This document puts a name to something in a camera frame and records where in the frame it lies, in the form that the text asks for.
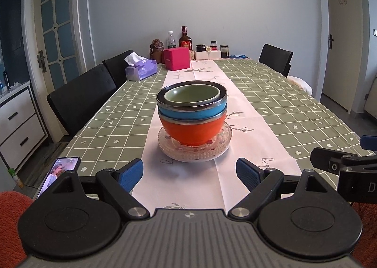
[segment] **metal bolt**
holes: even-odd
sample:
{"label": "metal bolt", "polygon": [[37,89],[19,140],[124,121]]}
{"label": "metal bolt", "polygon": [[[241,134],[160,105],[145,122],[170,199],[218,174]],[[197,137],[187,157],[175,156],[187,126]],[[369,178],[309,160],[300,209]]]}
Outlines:
{"label": "metal bolt", "polygon": [[232,209],[231,214],[233,216],[242,218],[242,217],[249,216],[250,215],[250,211],[247,208],[244,208],[244,207],[236,207],[236,208]]}
{"label": "metal bolt", "polygon": [[145,208],[142,207],[133,207],[128,210],[128,214],[133,217],[142,217],[147,213]]}

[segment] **black chair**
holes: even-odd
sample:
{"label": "black chair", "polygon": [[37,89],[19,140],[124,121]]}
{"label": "black chair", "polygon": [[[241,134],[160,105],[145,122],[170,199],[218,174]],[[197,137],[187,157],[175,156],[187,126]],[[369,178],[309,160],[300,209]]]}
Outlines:
{"label": "black chair", "polygon": [[70,136],[74,136],[116,91],[103,64],[81,74],[47,96],[48,104]]}
{"label": "black chair", "polygon": [[117,88],[122,86],[127,80],[126,78],[126,68],[128,63],[124,60],[128,55],[130,55],[133,50],[128,50],[122,54],[119,54],[110,59],[105,59],[102,63],[105,65],[107,70],[110,72],[112,79]]}
{"label": "black chair", "polygon": [[289,70],[291,69],[291,65],[289,63],[291,62],[292,56],[293,52],[265,44],[263,46],[259,62],[287,77]]}

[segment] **red box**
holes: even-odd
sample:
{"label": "red box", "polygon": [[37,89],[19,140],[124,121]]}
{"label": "red box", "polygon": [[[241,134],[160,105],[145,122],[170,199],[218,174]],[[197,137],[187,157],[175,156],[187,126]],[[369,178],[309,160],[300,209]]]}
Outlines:
{"label": "red box", "polygon": [[190,50],[186,47],[177,47],[164,50],[166,69],[176,71],[190,68]]}

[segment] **smartphone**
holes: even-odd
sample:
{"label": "smartphone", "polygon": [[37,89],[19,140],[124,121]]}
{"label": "smartphone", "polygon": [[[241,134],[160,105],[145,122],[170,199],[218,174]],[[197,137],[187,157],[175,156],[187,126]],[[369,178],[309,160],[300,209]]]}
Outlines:
{"label": "smartphone", "polygon": [[44,191],[53,183],[56,181],[60,175],[67,170],[74,170],[77,171],[78,166],[80,165],[80,158],[79,157],[62,157],[57,159],[52,167],[50,168],[50,171],[47,173],[45,179],[43,180],[43,184],[41,186],[41,189],[39,190],[39,193],[37,195],[37,198],[44,193]]}

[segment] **brown teapot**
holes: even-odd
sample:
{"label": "brown teapot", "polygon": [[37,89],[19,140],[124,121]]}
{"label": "brown teapot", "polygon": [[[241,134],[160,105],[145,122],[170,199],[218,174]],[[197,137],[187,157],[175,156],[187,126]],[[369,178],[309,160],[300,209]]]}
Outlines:
{"label": "brown teapot", "polygon": [[150,45],[149,56],[157,63],[164,63],[164,44],[159,39],[154,39]]}

